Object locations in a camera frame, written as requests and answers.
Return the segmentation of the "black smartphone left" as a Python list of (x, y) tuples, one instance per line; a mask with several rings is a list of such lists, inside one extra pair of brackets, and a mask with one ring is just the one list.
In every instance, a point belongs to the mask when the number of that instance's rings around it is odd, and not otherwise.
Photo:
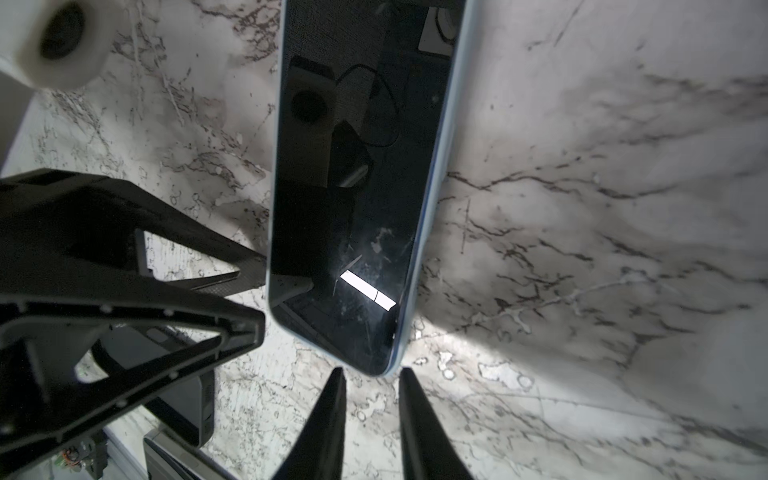
[(143, 449), (149, 480), (236, 479), (204, 452), (165, 430), (154, 429), (146, 434)]

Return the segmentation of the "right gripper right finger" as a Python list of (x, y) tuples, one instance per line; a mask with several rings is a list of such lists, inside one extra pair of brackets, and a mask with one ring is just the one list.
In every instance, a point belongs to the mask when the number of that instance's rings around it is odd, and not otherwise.
[(473, 478), (411, 368), (403, 368), (399, 377), (399, 421), (405, 479)]

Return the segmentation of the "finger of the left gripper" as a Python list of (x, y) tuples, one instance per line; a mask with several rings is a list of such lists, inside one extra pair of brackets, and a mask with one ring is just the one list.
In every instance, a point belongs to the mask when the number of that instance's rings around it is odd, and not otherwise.
[(137, 185), (102, 175), (38, 169), (1, 181), (1, 237), (150, 277), (152, 233), (231, 266), (230, 273), (175, 281), (226, 297), (264, 286), (267, 260)]
[(105, 268), (1, 268), (1, 470), (18, 474), (258, 348), (265, 318)]

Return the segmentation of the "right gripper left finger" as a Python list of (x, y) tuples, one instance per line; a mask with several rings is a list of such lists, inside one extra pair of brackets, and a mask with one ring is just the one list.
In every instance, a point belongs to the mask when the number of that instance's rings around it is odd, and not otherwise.
[(346, 378), (334, 368), (289, 455), (273, 479), (342, 477), (346, 420)]

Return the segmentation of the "black phone case left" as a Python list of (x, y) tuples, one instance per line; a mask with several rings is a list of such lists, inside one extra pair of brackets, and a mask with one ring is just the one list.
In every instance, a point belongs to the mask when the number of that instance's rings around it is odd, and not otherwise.
[[(167, 327), (121, 327), (105, 333), (92, 347), (96, 364), (113, 375), (179, 350), (195, 342)], [(180, 382), (146, 402), (144, 407), (193, 447), (205, 445), (215, 428), (215, 372)]]

